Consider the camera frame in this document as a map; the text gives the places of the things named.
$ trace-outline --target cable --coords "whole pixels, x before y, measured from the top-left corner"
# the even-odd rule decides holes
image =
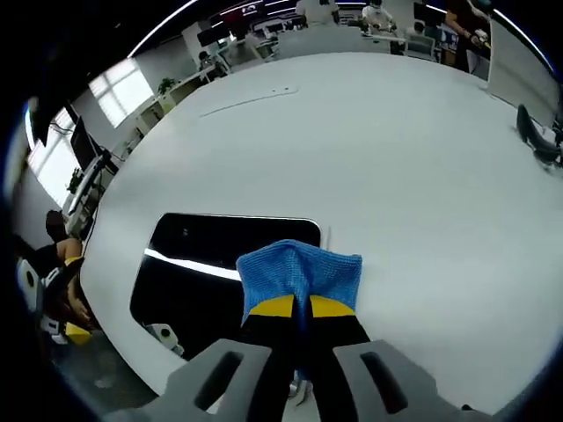
[[[110,151],[109,149],[107,150],[113,157],[115,157],[116,159],[118,159],[119,161],[121,161],[122,163],[125,163],[125,160],[120,158],[119,156],[115,155],[112,151]]]
[[[52,122],[50,123],[50,126],[51,126],[51,128],[53,128],[54,131],[58,132],[58,133],[61,134],[61,135],[63,135],[63,133],[60,132],[59,130],[55,129],[55,127],[58,127],[58,128],[59,128],[60,130],[62,130],[65,134],[71,134],[71,133],[73,132],[73,130],[71,130],[71,129],[68,129],[68,128],[65,129],[64,127],[59,126],[59,124],[56,123],[56,122],[54,122],[54,121],[52,121]]]

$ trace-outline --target black cable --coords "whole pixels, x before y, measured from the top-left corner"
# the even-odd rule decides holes
[[[122,158],[119,158],[119,156],[115,155],[112,151],[110,151],[109,149],[107,150],[112,156],[114,156],[115,158],[117,158],[119,161],[121,161],[122,163],[125,163],[125,160]]]
[[[62,135],[62,136],[66,136],[68,134],[70,134],[71,132],[63,132],[62,130],[57,129],[56,127],[51,127],[57,134]]]
[[[54,131],[58,132],[59,134],[61,133],[60,131],[58,131],[57,129],[55,129],[55,127],[58,127],[59,129],[61,129],[63,132],[65,132],[65,134],[71,134],[73,132],[73,130],[71,129],[65,129],[64,127],[59,126],[58,123],[52,121],[51,125],[50,125]]]

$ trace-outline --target ceiling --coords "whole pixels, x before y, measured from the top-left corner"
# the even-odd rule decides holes
[[[125,58],[147,33],[187,1],[37,1],[29,10],[24,10],[18,26],[19,33],[26,38],[26,56],[31,57],[33,64],[32,77],[26,87],[31,94],[43,92],[50,98],[74,99],[87,88],[90,80]],[[193,22],[207,19],[235,4],[240,4],[240,0],[194,1],[151,37],[138,53],[179,35]]]

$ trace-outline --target white table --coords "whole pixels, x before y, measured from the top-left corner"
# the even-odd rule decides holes
[[[256,100],[283,86],[296,92]],[[160,394],[184,361],[129,312],[160,216],[308,217],[330,229],[330,250],[363,255],[368,334],[423,366],[453,404],[498,411],[563,328],[563,184],[515,118],[477,77],[401,56],[311,55],[217,80],[166,115],[107,189],[86,297]],[[288,420],[314,414],[306,404]]]

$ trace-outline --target blue cloth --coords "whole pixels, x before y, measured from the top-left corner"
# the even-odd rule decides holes
[[[281,240],[237,260],[245,291],[243,322],[268,299],[295,295],[301,328],[310,295],[321,295],[355,309],[362,274],[360,255],[340,255],[315,246]]]

